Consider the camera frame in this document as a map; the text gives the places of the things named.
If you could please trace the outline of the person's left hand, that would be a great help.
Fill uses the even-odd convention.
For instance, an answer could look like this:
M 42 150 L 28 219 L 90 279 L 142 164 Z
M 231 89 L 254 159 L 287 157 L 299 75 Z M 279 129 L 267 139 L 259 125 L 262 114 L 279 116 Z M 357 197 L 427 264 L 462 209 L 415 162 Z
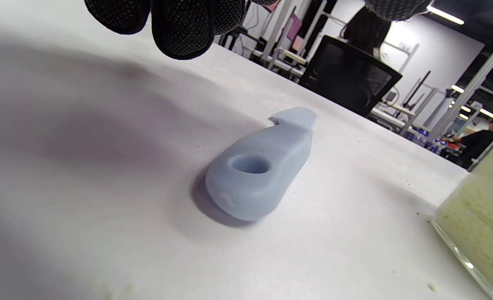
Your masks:
M 101 25 L 121 35 L 140 32 L 151 19 L 153 40 L 166 56 L 191 60 L 204 54 L 214 36 L 238 27 L 244 0 L 86 0 Z M 428 12 L 431 0 L 365 0 L 341 30 L 349 45 L 372 54 L 385 41 L 392 22 Z

